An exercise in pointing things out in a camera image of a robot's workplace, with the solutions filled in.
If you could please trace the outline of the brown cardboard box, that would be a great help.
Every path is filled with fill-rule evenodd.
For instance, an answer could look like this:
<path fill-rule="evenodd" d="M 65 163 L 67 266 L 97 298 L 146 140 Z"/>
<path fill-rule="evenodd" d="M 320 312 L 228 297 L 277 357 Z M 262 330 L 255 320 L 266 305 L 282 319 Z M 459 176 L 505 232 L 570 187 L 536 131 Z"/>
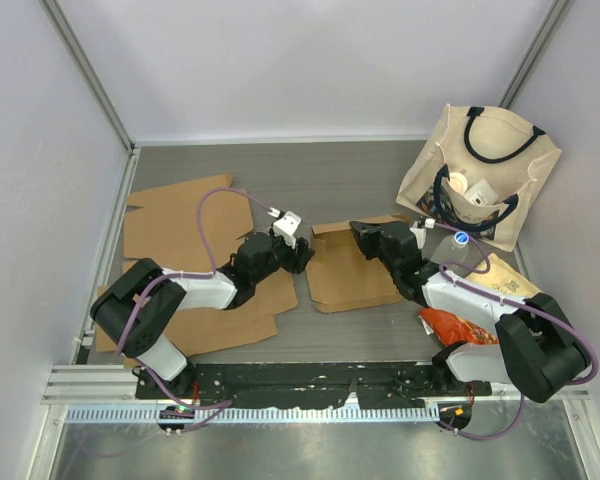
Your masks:
<path fill-rule="evenodd" d="M 359 250 L 347 221 L 311 227 L 314 256 L 306 266 L 311 300 L 321 313 L 400 303 L 382 263 Z"/>

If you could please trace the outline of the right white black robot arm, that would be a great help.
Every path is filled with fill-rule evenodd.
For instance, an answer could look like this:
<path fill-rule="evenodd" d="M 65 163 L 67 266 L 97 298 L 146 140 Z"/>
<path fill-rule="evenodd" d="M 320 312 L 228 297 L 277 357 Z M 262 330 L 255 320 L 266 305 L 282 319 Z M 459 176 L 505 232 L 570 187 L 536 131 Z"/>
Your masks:
<path fill-rule="evenodd" d="M 506 383 L 543 403 L 567 385 L 596 377 L 593 348 L 553 297 L 499 293 L 425 259 L 418 235 L 435 225 L 432 220 L 417 227 L 402 221 L 349 224 L 359 250 L 383 264 L 402 297 L 469 320 L 496 337 L 492 345 L 456 341 L 436 355 L 431 380 L 437 391 L 452 395 L 473 381 Z"/>

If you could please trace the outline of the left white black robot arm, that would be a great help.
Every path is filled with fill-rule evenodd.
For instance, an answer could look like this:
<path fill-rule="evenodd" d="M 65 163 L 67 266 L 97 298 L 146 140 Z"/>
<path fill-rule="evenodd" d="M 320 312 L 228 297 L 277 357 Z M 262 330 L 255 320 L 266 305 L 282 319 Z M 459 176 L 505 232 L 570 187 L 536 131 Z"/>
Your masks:
<path fill-rule="evenodd" d="M 172 271 L 143 258 L 99 295 L 90 317 L 158 388 L 180 399 L 191 391 L 193 375 L 185 354 L 165 334 L 175 314 L 237 309 L 254 297 L 260 282 L 280 269 L 300 274 L 314 255 L 306 239 L 287 240 L 268 231 L 247 235 L 214 272 Z"/>

